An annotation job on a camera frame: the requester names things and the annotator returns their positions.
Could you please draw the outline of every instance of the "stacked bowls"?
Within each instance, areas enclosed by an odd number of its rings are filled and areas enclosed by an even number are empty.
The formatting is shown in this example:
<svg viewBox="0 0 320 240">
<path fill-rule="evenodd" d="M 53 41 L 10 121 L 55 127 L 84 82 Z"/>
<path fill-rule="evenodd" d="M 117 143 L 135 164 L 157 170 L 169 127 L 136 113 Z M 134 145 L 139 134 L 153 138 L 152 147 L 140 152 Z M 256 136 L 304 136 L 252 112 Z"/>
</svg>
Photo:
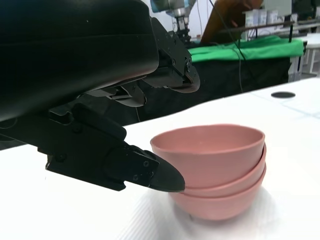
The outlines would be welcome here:
<svg viewBox="0 0 320 240">
<path fill-rule="evenodd" d="M 239 215 L 254 201 L 266 174 L 265 135 L 254 128 L 193 126 L 162 133 L 150 143 L 153 152 L 184 177 L 184 192 L 170 196 L 198 218 Z"/>
</svg>

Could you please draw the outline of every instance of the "white box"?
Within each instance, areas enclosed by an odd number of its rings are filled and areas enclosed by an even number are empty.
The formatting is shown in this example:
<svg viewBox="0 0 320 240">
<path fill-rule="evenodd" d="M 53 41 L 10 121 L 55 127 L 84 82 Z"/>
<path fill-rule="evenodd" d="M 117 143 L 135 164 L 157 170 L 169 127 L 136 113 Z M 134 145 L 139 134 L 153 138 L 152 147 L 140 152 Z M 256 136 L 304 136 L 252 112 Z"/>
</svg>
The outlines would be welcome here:
<svg viewBox="0 0 320 240">
<path fill-rule="evenodd" d="M 266 25 L 267 24 L 267 10 L 260 9 L 259 10 L 259 26 Z"/>
<path fill-rule="evenodd" d="M 276 24 L 278 22 L 278 10 L 268 10 L 266 14 L 266 24 Z"/>
</svg>

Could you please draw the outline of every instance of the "green cloth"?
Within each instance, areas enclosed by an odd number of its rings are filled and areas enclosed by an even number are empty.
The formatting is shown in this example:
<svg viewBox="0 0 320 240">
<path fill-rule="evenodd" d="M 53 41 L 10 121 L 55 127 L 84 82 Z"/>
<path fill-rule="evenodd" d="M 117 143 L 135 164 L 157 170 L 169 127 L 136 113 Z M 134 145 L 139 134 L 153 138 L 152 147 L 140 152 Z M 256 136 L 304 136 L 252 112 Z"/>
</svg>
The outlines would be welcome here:
<svg viewBox="0 0 320 240">
<path fill-rule="evenodd" d="M 299 57 L 304 54 L 304 43 L 298 39 L 289 42 L 287 38 L 267 36 L 242 41 L 240 49 L 247 60 Z M 239 57 L 243 59 L 234 43 L 197 47 L 189 49 L 189 52 L 194 63 L 208 60 L 239 60 Z"/>
</svg>

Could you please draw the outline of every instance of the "robotic arm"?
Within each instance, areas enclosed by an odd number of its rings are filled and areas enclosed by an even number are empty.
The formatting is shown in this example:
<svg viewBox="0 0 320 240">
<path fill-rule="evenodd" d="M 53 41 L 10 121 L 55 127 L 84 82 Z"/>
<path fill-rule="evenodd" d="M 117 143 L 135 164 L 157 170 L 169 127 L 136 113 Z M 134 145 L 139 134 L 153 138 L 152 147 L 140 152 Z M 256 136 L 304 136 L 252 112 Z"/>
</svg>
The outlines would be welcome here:
<svg viewBox="0 0 320 240">
<path fill-rule="evenodd" d="M 150 0 L 154 13 L 165 11 L 176 19 L 176 34 L 184 44 L 189 44 L 191 37 L 188 29 L 189 15 L 196 0 Z"/>
<path fill-rule="evenodd" d="M 0 2 L 0 136 L 34 145 L 46 169 L 113 190 L 124 181 L 179 192 L 169 163 L 125 142 L 126 130 L 77 104 L 83 94 L 131 107 L 146 103 L 136 84 L 191 93 L 200 87 L 191 55 L 140 0 Z"/>
</svg>

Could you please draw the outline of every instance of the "white table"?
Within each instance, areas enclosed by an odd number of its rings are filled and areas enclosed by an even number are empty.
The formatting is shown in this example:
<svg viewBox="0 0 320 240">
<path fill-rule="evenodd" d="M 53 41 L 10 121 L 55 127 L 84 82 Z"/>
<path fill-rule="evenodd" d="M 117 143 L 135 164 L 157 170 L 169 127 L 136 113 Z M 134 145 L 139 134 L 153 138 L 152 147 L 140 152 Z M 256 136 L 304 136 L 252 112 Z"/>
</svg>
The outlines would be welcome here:
<svg viewBox="0 0 320 240">
<path fill-rule="evenodd" d="M 307 42 L 307 53 L 304 63 L 307 65 L 308 73 L 312 74 L 315 63 L 316 51 L 320 49 L 320 33 L 308 33 L 307 36 L 297 37 L 296 39 L 300 39 L 304 42 Z M 318 69 L 315 74 L 319 77 L 320 69 Z"/>
<path fill-rule="evenodd" d="M 127 142 L 177 127 L 234 123 L 266 134 L 267 172 L 253 206 L 235 219 L 191 219 L 168 194 L 127 183 L 115 192 L 45 171 L 25 145 L 0 152 L 1 240 L 319 240 L 320 79 L 200 104 L 126 127 Z M 270 96 L 292 91 L 292 99 Z"/>
</svg>

